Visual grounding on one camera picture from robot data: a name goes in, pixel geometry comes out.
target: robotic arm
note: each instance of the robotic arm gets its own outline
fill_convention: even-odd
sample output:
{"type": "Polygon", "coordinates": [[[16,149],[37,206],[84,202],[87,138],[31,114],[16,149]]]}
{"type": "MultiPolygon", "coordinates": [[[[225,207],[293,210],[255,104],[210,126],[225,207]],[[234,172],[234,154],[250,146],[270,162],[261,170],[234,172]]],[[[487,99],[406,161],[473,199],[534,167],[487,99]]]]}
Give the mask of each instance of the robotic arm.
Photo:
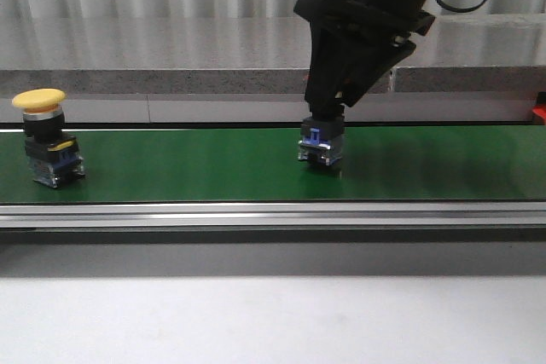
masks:
{"type": "Polygon", "coordinates": [[[434,16],[426,0],[298,0],[294,12],[311,26],[311,67],[305,90],[311,116],[301,125],[299,160],[333,165],[341,158],[344,106],[415,50],[434,16]]]}

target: blue switch component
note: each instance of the blue switch component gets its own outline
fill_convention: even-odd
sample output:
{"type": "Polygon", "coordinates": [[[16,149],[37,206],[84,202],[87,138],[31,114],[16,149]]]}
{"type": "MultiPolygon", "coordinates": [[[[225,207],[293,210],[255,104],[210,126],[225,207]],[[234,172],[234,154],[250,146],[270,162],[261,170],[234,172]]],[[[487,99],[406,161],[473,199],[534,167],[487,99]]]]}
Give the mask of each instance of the blue switch component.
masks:
{"type": "Polygon", "coordinates": [[[59,152],[59,160],[52,163],[55,170],[61,170],[68,166],[79,165],[81,158],[70,149],[63,149],[59,152]]]}
{"type": "Polygon", "coordinates": [[[298,160],[331,166],[341,159],[344,141],[343,117],[333,121],[304,119],[301,125],[298,160]]]}
{"type": "Polygon", "coordinates": [[[311,128],[311,138],[304,136],[305,143],[319,145],[321,143],[321,131],[318,128],[311,128]]]}

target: metal terminal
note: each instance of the metal terminal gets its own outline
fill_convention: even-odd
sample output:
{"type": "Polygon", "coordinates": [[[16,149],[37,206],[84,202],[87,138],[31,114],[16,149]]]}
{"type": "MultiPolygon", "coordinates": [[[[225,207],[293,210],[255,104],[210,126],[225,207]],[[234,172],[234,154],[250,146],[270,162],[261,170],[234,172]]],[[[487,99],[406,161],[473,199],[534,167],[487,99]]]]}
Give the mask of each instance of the metal terminal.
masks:
{"type": "Polygon", "coordinates": [[[45,113],[28,113],[23,112],[23,119],[25,121],[43,121],[45,119],[51,119],[58,117],[62,114],[62,107],[58,105],[54,110],[47,111],[45,113]]]}
{"type": "Polygon", "coordinates": [[[344,119],[319,121],[313,117],[304,119],[301,125],[298,160],[331,166],[343,155],[344,119]]]}
{"type": "Polygon", "coordinates": [[[342,157],[343,140],[344,136],[338,136],[331,141],[313,143],[303,138],[299,140],[298,160],[331,166],[342,157]]]}

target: conveyor belt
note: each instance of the conveyor belt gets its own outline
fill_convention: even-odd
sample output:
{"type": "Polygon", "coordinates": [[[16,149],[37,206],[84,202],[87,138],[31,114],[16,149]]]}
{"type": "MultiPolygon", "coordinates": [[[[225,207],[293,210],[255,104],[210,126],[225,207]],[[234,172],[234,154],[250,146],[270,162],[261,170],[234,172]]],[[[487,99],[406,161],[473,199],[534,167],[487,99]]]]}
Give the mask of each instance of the conveyor belt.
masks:
{"type": "Polygon", "coordinates": [[[539,126],[348,128],[338,170],[299,163],[296,129],[74,134],[88,177],[57,190],[0,134],[4,227],[546,224],[539,126]]]}

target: red object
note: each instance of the red object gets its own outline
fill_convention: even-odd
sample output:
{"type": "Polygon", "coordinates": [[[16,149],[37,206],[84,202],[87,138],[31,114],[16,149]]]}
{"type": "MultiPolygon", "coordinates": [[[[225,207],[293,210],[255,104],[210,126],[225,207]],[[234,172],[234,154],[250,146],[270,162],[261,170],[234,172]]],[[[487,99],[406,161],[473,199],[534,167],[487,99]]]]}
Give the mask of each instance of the red object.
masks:
{"type": "Polygon", "coordinates": [[[546,104],[534,107],[532,113],[534,114],[535,119],[538,119],[540,123],[546,125],[546,104]]]}

